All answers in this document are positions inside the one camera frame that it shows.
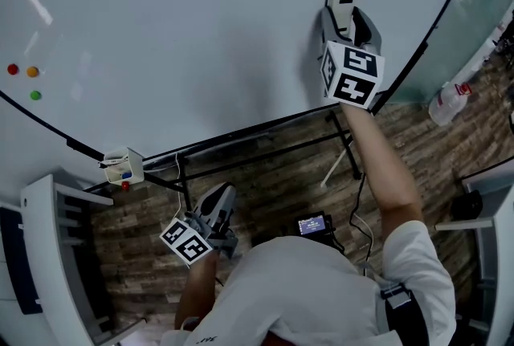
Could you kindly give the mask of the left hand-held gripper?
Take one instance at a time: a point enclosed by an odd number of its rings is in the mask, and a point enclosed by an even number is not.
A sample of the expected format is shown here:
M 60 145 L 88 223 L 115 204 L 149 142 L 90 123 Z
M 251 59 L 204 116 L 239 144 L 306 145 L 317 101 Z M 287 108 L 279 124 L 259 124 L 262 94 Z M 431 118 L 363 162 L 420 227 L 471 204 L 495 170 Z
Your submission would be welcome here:
M 194 213 L 175 217 L 160 239 L 188 267 L 212 251 L 232 258 L 239 242 L 229 227 L 235 198 L 236 188 L 232 183 L 214 186 L 199 198 Z

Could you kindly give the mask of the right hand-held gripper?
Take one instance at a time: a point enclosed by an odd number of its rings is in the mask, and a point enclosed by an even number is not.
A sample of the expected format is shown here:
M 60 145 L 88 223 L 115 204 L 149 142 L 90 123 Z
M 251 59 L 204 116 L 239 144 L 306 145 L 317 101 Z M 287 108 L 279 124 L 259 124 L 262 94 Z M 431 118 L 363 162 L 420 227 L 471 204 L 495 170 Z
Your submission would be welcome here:
M 337 27 L 332 9 L 320 12 L 321 51 L 320 73 L 324 95 L 343 104 L 368 108 L 381 86 L 385 58 L 381 54 L 381 34 L 368 15 L 353 8 L 355 47 L 345 45 L 346 37 Z

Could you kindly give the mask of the white whiteboard eraser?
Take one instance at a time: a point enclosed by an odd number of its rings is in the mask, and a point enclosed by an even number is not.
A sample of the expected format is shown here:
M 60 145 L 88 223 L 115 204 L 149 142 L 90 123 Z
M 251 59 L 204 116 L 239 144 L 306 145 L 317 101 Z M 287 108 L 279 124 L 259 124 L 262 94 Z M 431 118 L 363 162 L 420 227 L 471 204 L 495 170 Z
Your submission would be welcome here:
M 336 31 L 348 38 L 352 26 L 354 0 L 327 0 L 326 6 L 331 10 Z

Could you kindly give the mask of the black framed whiteboard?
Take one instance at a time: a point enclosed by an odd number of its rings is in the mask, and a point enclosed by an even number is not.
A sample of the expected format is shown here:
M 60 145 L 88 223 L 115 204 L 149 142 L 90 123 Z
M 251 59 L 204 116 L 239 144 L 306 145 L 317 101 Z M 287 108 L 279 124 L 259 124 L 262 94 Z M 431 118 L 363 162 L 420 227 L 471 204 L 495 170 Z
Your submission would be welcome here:
M 324 1 L 0 0 L 0 100 L 100 152 L 146 156 L 305 112 L 324 104 Z M 382 90 L 445 2 L 355 1 L 381 34 Z

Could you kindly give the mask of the person's left forearm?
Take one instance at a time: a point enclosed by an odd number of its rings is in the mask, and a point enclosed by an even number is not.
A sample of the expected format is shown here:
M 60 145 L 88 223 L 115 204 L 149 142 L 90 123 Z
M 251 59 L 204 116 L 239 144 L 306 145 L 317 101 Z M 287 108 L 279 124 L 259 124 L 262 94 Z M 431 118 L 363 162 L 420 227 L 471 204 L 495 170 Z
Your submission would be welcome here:
M 219 253 L 213 250 L 190 266 L 175 314 L 175 329 L 184 328 L 189 318 L 202 320 L 212 310 L 218 261 Z

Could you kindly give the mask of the person's right forearm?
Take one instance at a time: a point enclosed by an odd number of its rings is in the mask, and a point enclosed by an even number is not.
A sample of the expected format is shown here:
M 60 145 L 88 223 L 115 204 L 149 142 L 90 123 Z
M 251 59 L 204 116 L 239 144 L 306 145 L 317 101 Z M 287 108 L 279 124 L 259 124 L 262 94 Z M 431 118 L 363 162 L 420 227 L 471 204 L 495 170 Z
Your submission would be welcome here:
M 382 233 L 387 236 L 404 223 L 421 222 L 422 199 L 414 177 L 374 117 L 365 109 L 347 104 L 341 109 L 381 213 Z

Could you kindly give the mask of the white marker holder box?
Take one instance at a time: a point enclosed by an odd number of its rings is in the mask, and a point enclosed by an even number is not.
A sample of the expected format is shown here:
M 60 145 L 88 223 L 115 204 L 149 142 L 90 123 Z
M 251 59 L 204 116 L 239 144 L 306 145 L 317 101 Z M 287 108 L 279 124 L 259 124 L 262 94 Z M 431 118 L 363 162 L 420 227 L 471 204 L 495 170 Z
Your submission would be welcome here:
M 145 180 L 145 171 L 143 168 L 143 157 L 127 147 L 122 147 L 110 153 L 104 154 L 103 160 L 127 157 L 128 161 L 122 165 L 108 167 L 102 169 L 109 183 L 121 186 L 123 181 L 127 181 L 130 185 L 141 183 Z M 123 173 L 131 172 L 132 176 L 128 179 L 122 179 Z

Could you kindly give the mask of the black device with screen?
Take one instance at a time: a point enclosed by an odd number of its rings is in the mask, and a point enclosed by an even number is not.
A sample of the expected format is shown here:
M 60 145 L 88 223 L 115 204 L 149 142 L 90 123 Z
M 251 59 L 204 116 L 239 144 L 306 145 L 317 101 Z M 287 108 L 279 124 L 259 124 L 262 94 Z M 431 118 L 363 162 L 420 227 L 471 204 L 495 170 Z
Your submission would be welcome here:
M 323 211 L 295 219 L 296 234 L 302 238 L 334 247 L 332 217 Z

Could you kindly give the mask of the person's white t-shirt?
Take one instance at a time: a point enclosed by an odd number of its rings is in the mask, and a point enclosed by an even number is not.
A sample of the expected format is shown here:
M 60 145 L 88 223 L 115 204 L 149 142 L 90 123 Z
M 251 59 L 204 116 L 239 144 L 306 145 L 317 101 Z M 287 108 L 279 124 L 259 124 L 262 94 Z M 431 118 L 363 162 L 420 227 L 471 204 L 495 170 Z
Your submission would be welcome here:
M 262 346 L 268 334 L 295 346 L 402 346 L 381 298 L 391 283 L 413 292 L 429 345 L 448 346 L 456 329 L 455 290 L 419 221 L 386 239 L 379 279 L 306 238 L 262 243 L 240 260 L 199 325 L 165 333 L 161 346 Z

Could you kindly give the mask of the clear plastic bottle red label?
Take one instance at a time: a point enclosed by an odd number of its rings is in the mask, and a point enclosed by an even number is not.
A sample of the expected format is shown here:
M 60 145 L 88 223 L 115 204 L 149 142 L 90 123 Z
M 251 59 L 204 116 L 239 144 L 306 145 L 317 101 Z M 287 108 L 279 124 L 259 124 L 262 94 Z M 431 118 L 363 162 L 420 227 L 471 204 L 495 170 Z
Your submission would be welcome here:
M 439 127 L 448 125 L 467 105 L 472 94 L 469 83 L 448 83 L 430 102 L 430 118 Z

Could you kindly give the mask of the white stick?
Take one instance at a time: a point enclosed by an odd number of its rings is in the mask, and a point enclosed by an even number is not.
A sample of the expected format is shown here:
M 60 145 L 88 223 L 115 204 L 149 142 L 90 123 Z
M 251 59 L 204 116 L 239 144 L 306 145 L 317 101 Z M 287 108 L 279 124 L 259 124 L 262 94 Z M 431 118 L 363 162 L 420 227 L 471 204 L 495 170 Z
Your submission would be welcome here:
M 332 176 L 334 171 L 337 169 L 338 165 L 341 163 L 341 161 L 345 157 L 346 153 L 347 152 L 345 150 L 342 151 L 341 154 L 339 155 L 339 157 L 334 161 L 332 167 L 330 168 L 330 170 L 325 175 L 323 181 L 320 183 L 320 187 L 322 189 L 326 189 L 328 180 L 330 179 L 330 177 Z

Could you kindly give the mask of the white shelf unit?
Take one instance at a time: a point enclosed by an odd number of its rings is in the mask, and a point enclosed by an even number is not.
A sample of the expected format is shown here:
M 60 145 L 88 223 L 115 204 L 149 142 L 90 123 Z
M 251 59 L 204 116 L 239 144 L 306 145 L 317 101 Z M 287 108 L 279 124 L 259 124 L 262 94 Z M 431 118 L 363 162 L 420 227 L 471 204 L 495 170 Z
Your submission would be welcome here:
M 80 224 L 59 214 L 66 197 L 113 205 L 111 198 L 60 184 L 51 174 L 21 190 L 23 240 L 43 317 L 59 346 L 115 346 L 147 321 L 140 318 L 117 332 L 101 331 L 105 319 L 92 313 L 72 249 L 84 240 L 67 233 Z

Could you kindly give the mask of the black object on table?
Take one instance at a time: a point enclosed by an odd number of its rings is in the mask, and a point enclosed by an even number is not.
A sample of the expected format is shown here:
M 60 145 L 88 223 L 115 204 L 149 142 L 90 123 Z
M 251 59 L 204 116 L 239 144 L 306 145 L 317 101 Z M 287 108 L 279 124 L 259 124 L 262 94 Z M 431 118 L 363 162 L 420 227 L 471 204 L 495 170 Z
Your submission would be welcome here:
M 451 203 L 451 215 L 457 221 L 476 219 L 482 209 L 483 200 L 478 190 L 458 196 Z

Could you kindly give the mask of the white side table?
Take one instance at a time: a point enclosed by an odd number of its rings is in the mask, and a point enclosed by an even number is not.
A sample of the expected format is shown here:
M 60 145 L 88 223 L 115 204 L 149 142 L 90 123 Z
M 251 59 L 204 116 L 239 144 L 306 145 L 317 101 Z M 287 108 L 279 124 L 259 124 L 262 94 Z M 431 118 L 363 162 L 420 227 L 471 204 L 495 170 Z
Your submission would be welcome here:
M 472 230 L 479 257 L 481 320 L 469 325 L 485 335 L 484 346 L 505 346 L 514 340 L 514 156 L 461 178 L 464 197 L 480 197 L 482 209 L 434 226 L 437 231 Z

